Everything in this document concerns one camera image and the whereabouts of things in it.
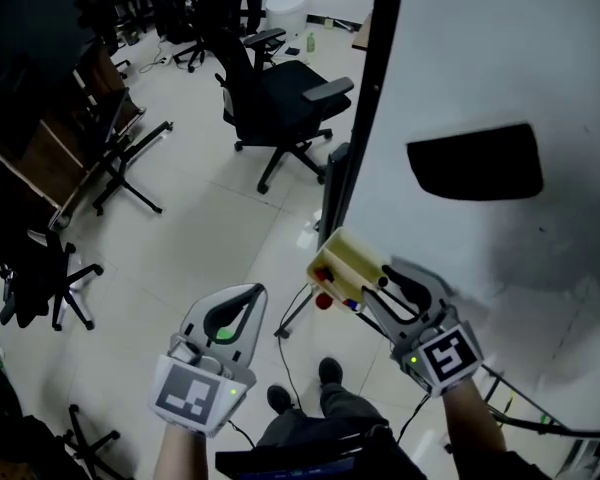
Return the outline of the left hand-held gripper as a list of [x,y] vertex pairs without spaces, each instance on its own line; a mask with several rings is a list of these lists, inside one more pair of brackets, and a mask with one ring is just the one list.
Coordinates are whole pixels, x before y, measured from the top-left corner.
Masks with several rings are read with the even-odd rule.
[[[192,433],[217,435],[256,384],[248,367],[267,303],[260,283],[224,288],[196,301],[181,334],[171,336],[168,352],[158,358],[149,408]],[[215,344],[229,358],[195,342]]]

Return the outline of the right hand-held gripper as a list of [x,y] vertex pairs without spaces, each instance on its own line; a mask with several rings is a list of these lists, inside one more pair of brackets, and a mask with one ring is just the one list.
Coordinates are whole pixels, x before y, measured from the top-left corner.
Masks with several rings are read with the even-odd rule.
[[381,270],[387,279],[381,292],[414,316],[401,318],[376,291],[362,289],[364,304],[393,343],[391,357],[400,370],[431,397],[472,377],[484,356],[469,322],[460,319],[455,306],[446,306],[453,295],[450,285],[396,256]]

